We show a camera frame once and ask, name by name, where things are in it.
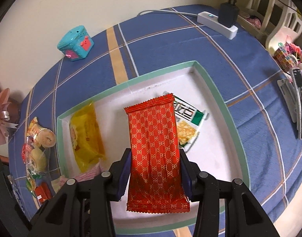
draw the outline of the white tray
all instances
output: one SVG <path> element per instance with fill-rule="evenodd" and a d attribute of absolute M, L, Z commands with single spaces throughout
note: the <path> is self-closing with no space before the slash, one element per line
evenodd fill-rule
<path fill-rule="evenodd" d="M 131 79 L 108 89 L 73 107 L 57 120 L 58 154 L 62 174 L 75 177 L 80 173 L 70 141 L 69 121 L 72 114 L 93 101 L 108 170 L 130 147 L 128 116 L 124 108 L 172 92 L 200 111 L 209 113 L 199 137 L 187 153 L 202 171 L 219 180 L 242 178 L 249 186 L 245 153 L 230 113 L 216 86 L 204 68 L 196 61 L 177 64 Z M 113 220 L 118 234 L 150 233 L 175 229 L 195 223 L 198 202 L 191 202 L 189 213 L 148 214 L 126 211 L 128 186 L 119 202 L 111 202 Z"/>

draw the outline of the gray power cable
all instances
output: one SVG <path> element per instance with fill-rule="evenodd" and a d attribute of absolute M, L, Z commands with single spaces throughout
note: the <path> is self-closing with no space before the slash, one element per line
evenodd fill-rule
<path fill-rule="evenodd" d="M 161 11 L 161 12 L 166 12 L 166 13 L 181 14 L 181 15 L 187 15 L 187 16 L 193 16 L 193 17 L 198 16 L 197 14 L 194 14 L 194 13 L 187 13 L 187 12 L 180 12 L 180 11 L 167 11 L 167 10 L 146 10 L 146 11 L 139 12 L 137 16 L 139 16 L 139 15 L 141 15 L 141 13 L 144 13 L 147 11 Z"/>

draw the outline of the black power adapter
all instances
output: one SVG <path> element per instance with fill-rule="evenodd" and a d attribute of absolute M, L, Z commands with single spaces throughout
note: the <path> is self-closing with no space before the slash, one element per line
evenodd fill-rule
<path fill-rule="evenodd" d="M 232 27 L 237 21 L 239 10 L 237 6 L 229 2 L 220 4 L 218 22 L 227 28 Z"/>

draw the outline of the teal toy box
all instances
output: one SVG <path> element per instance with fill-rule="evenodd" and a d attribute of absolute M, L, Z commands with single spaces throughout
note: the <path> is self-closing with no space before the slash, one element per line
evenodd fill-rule
<path fill-rule="evenodd" d="M 66 33 L 58 43 L 57 48 L 71 61 L 77 61 L 84 59 L 93 45 L 93 40 L 85 27 L 81 25 Z"/>

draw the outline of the silver screw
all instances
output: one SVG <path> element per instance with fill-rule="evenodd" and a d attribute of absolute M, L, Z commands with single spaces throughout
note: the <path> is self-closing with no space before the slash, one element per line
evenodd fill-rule
<path fill-rule="evenodd" d="M 102 177 L 109 177 L 111 173 L 109 171 L 104 171 L 101 173 Z"/>
<path fill-rule="evenodd" d="M 201 172 L 199 173 L 199 176 L 200 176 L 201 178 L 206 178 L 206 177 L 208 177 L 208 173 L 205 172 L 205 171 L 201 171 Z"/>
<path fill-rule="evenodd" d="M 75 179 L 73 178 L 70 178 L 68 181 L 67 181 L 67 185 L 74 185 L 75 184 Z"/>
<path fill-rule="evenodd" d="M 241 185 L 243 183 L 243 181 L 240 178 L 235 178 L 234 183 L 237 184 L 237 185 Z"/>

